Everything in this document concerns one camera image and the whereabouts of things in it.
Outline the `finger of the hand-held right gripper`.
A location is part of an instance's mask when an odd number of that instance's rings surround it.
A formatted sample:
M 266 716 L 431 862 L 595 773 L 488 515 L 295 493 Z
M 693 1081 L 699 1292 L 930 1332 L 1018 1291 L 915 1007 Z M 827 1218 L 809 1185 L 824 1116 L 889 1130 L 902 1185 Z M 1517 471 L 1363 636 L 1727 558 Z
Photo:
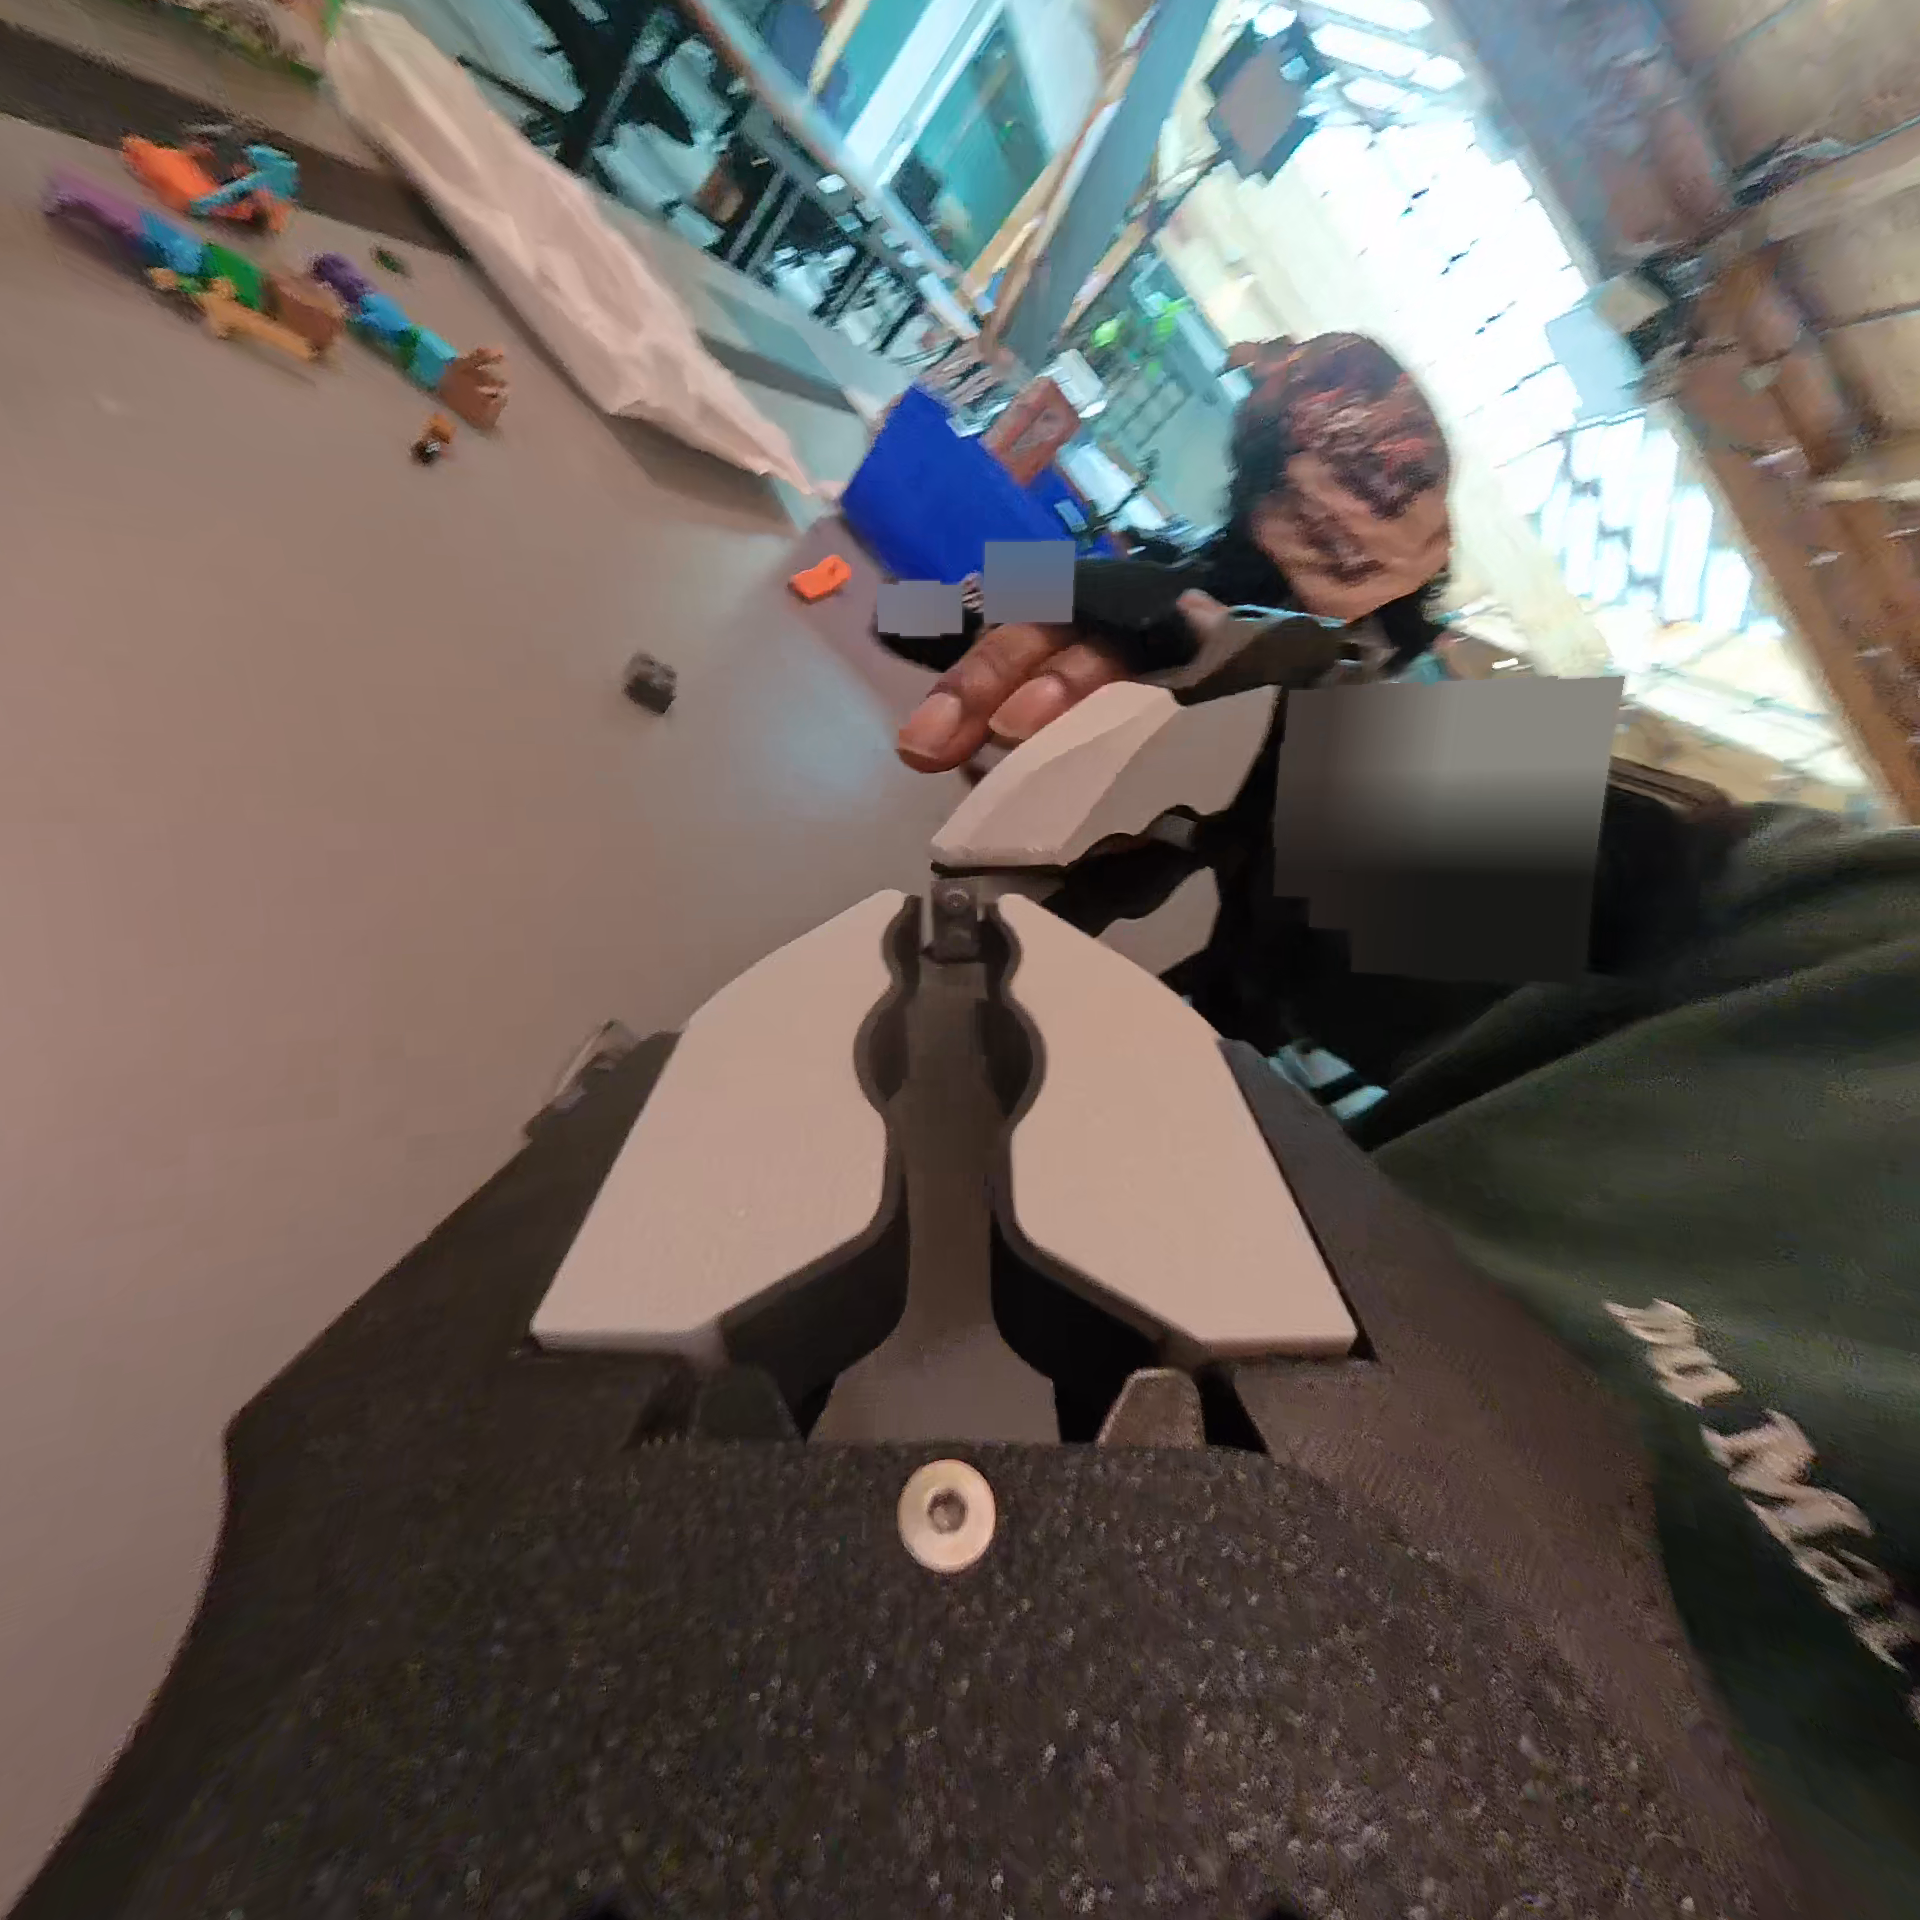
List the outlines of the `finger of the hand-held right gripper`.
M 1170 814 L 1207 819 L 1240 794 L 1276 707 L 1272 687 L 1196 707 L 1161 687 L 1105 687 L 992 763 L 930 839 L 930 864 L 1043 874 Z
M 1032 882 L 1034 901 L 1099 948 L 1170 978 L 1207 950 L 1218 880 L 1179 846 L 1112 846 Z

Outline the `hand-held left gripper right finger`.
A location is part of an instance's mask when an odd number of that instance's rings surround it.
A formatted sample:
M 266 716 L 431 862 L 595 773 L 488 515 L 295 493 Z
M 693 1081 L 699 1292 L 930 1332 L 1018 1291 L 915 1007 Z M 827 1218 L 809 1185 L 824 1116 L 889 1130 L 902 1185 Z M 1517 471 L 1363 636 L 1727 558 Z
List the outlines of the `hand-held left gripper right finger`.
M 1358 1323 L 1215 1029 L 1029 897 L 998 897 L 997 924 L 1038 1054 L 1008 1134 L 1011 1231 L 1170 1356 L 1350 1360 Z

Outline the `colourful toy box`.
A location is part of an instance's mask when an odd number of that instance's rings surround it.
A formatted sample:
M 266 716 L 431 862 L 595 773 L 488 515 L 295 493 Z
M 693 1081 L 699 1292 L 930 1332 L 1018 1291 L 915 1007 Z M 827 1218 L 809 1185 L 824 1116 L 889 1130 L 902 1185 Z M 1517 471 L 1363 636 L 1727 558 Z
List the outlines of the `colourful toy box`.
M 147 2 L 191 19 L 233 51 L 319 83 L 347 2 Z

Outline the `person's green sweatshirt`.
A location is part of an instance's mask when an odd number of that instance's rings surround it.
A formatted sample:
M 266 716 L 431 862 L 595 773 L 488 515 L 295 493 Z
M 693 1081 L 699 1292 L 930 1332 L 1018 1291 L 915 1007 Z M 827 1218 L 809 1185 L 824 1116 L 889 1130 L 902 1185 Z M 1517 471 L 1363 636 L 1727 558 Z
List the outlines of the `person's green sweatshirt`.
M 1638 1410 L 1670 1590 L 1818 1918 L 1916 1918 L 1916 828 L 1752 806 L 1649 957 L 1354 1122 Z

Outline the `brown box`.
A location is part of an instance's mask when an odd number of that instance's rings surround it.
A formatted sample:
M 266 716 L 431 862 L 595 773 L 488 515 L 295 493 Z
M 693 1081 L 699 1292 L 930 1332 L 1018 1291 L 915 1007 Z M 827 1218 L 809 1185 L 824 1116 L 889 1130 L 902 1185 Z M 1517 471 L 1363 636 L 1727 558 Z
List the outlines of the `brown box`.
M 1034 376 L 997 413 L 979 443 L 1016 488 L 1032 488 L 1078 435 L 1072 394 L 1051 376 Z

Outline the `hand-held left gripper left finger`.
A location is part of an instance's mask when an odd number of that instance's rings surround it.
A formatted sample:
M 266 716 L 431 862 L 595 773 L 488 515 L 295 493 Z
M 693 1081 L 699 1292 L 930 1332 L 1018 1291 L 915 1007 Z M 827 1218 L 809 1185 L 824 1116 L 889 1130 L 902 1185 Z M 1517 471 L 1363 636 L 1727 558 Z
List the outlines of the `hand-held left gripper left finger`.
M 723 1364 L 785 1283 L 883 1218 L 889 1134 L 854 1045 L 911 912 L 883 889 L 686 1022 L 531 1313 L 539 1348 Z

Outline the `purple brown toy brick figure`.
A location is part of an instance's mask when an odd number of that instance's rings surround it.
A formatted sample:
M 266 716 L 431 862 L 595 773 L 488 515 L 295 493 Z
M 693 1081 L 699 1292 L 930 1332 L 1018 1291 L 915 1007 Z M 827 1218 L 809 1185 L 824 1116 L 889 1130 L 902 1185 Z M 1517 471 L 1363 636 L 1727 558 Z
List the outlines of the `purple brown toy brick figure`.
M 509 403 L 504 348 L 453 348 L 441 333 L 407 317 L 347 254 L 319 250 L 306 271 L 347 308 L 349 331 L 385 352 L 394 368 L 469 427 L 493 431 Z

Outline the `grey desk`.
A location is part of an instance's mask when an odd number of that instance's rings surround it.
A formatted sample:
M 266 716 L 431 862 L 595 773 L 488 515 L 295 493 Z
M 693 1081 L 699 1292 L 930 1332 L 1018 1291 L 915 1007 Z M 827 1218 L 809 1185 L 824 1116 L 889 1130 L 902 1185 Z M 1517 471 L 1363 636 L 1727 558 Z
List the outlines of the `grey desk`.
M 413 382 L 213 341 L 42 216 L 63 167 L 127 186 L 2 114 L 2 1905 L 191 1630 L 242 1404 L 595 1029 L 915 889 L 956 800 L 787 591 L 809 495 L 402 243 L 509 361 L 419 468 Z

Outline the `hanging dark monitor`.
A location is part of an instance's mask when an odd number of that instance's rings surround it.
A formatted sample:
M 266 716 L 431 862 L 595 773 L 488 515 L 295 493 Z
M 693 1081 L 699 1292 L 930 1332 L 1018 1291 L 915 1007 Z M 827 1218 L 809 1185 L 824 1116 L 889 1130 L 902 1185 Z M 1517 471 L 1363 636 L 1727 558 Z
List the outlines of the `hanging dark monitor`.
M 1240 181 L 1269 184 L 1313 133 L 1313 95 L 1332 67 L 1296 19 L 1264 30 L 1240 26 L 1205 75 L 1205 127 L 1225 167 Z

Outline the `blue plastic bin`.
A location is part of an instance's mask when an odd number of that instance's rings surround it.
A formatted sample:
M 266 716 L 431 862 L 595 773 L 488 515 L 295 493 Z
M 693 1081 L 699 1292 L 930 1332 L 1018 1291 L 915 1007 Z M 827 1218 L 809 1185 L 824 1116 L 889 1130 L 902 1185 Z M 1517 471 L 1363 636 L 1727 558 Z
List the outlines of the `blue plastic bin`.
M 835 508 L 875 565 L 902 582 L 967 582 L 992 541 L 1072 540 L 1081 558 L 1120 558 L 1118 540 L 1095 527 L 1090 504 L 1054 463 L 1016 479 L 922 387 L 890 403 Z

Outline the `orange blue toy brick figure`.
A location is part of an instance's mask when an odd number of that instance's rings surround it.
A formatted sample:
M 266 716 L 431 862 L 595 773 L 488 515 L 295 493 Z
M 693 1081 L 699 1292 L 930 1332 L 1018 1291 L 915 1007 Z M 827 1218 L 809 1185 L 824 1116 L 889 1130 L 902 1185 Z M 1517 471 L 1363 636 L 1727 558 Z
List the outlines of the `orange blue toy brick figure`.
M 266 141 L 213 133 L 164 143 L 127 133 L 116 154 L 147 194 L 195 222 L 282 234 L 302 199 L 302 163 Z

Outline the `white crumpled paper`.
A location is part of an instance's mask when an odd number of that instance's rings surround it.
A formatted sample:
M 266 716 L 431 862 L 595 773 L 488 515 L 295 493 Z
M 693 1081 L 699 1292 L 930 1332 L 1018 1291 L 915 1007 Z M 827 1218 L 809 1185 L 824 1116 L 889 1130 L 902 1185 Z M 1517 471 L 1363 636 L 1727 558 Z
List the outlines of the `white crumpled paper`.
M 839 495 L 701 347 L 686 304 L 590 186 L 516 133 L 429 36 L 385 7 L 349 2 L 325 84 L 605 417 L 644 422 L 804 495 Z

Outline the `purple green toy brick figure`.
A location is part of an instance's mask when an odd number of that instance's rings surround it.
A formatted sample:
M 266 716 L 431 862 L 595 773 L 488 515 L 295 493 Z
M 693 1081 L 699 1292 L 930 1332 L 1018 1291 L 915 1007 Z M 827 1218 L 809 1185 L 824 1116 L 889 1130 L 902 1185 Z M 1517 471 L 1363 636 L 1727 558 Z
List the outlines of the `purple green toy brick figure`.
M 49 222 L 85 234 L 223 344 L 253 344 L 311 367 L 349 331 L 342 299 L 319 278 L 266 267 L 91 176 L 57 169 L 40 205 Z

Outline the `person's right hand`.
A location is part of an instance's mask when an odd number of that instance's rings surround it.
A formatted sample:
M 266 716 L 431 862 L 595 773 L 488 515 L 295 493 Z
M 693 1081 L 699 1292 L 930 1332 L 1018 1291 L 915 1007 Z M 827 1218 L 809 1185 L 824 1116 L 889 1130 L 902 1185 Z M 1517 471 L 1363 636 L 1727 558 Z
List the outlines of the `person's right hand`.
M 1072 626 L 987 626 L 909 711 L 896 753 L 919 773 L 961 772 L 982 748 L 1018 748 L 1105 687 L 1137 680 Z

